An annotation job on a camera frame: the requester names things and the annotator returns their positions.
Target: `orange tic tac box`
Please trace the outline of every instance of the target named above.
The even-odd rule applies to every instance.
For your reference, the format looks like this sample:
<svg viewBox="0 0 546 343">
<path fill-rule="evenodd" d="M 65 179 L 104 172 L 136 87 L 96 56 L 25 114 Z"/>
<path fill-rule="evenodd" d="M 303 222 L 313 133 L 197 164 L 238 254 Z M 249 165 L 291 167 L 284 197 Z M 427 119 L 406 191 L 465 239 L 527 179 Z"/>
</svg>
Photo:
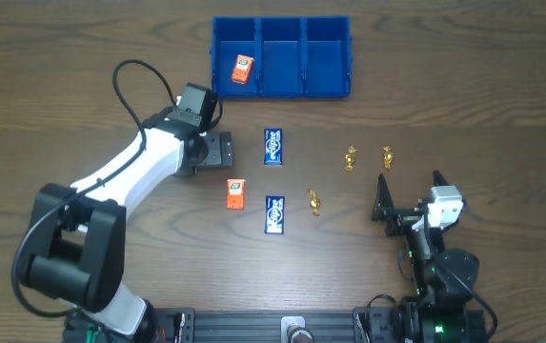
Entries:
<svg viewBox="0 0 546 343">
<path fill-rule="evenodd" d="M 228 194 L 226 194 L 226 208 L 228 210 L 243 210 L 245 208 L 245 180 L 228 180 Z"/>
<path fill-rule="evenodd" d="M 252 72 L 253 58 L 243 55 L 236 57 L 236 65 L 234 65 L 233 82 L 247 84 Z"/>
</svg>

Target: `blue tray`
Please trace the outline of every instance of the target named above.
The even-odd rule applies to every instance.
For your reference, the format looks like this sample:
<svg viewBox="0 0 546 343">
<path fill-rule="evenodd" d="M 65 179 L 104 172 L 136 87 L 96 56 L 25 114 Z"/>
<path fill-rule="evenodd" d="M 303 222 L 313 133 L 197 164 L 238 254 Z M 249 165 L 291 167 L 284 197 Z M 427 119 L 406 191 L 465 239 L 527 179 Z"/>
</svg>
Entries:
<svg viewBox="0 0 546 343">
<path fill-rule="evenodd" d="M 351 92 L 348 16 L 214 17 L 212 89 L 221 97 L 342 97 Z M 236 56 L 253 57 L 246 85 Z"/>
</svg>

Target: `wooden table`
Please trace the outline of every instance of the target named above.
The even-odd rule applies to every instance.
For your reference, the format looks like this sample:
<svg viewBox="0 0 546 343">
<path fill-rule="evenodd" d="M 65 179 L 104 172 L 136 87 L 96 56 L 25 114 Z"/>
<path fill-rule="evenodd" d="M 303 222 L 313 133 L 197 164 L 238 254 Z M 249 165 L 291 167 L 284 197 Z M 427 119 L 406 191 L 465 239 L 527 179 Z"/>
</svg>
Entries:
<svg viewBox="0 0 546 343">
<path fill-rule="evenodd" d="M 401 239 L 369 219 L 389 144 L 396 204 L 426 196 L 434 169 L 467 198 L 445 239 L 480 258 L 475 289 L 499 317 L 494 341 L 546 339 L 546 1 L 32 0 L 0 1 L 0 342 L 60 341 L 61 320 L 19 307 L 10 263 L 37 191 L 94 172 L 135 137 L 111 87 L 117 63 L 148 61 L 180 93 L 211 83 L 213 16 L 340 13 L 352 17 L 351 96 L 228 101 L 219 129 L 233 133 L 234 167 L 152 192 L 128 222 L 125 282 L 156 307 L 197 310 L 408 295 Z M 120 84 L 142 118 L 168 105 L 138 67 Z M 284 129 L 282 168 L 262 165 L 268 127 Z M 225 209 L 234 177 L 247 179 L 243 212 Z M 271 193 L 286 196 L 283 236 L 263 233 Z"/>
</svg>

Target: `wood grain surface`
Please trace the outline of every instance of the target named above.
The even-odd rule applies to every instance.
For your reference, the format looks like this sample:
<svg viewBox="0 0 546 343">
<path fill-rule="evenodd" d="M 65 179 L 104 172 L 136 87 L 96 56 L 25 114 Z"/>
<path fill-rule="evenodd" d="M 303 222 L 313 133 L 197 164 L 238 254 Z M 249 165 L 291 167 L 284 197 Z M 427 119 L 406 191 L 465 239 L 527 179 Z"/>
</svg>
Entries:
<svg viewBox="0 0 546 343">
<path fill-rule="evenodd" d="M 213 16 L 316 14 L 352 17 L 351 96 L 226 102 L 234 167 L 152 192 L 128 223 L 125 282 L 156 307 L 197 310 L 351 309 L 409 294 L 401 240 L 369 220 L 389 144 L 396 204 L 427 195 L 434 169 L 467 198 L 445 239 L 480 258 L 494 341 L 546 340 L 546 1 L 26 0 L 0 1 L 0 342 L 60 341 L 61 320 L 19 307 L 10 263 L 37 191 L 94 172 L 135 137 L 114 66 L 143 59 L 180 93 L 211 83 Z M 168 105 L 138 67 L 120 84 L 142 118 Z M 284 130 L 282 168 L 262 165 L 267 127 Z M 247 179 L 243 212 L 225 209 L 235 177 Z M 287 200 L 282 236 L 263 233 L 272 193 Z"/>
</svg>

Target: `gold candy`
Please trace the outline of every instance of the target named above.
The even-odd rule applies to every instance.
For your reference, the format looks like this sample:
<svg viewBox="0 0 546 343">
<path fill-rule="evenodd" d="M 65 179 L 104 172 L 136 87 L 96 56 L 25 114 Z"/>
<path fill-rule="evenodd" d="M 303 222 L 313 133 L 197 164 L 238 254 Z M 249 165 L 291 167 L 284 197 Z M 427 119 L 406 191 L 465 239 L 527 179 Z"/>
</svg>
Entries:
<svg viewBox="0 0 546 343">
<path fill-rule="evenodd" d="M 315 194 L 312 189 L 309 189 L 309 194 L 311 195 L 309 205 L 311 205 L 311 208 L 313 209 L 313 214 L 319 216 L 319 206 L 321 206 L 321 200 L 319 200 L 317 194 Z"/>
<path fill-rule="evenodd" d="M 345 163 L 347 166 L 345 167 L 345 171 L 352 172 L 353 171 L 353 163 L 355 163 L 355 152 L 357 149 L 355 146 L 349 146 L 349 153 L 345 155 Z"/>
<path fill-rule="evenodd" d="M 383 146 L 383 150 L 385 151 L 383 152 L 383 165 L 388 171 L 391 167 L 391 163 L 394 162 L 394 153 L 391 152 L 390 146 Z"/>
</svg>

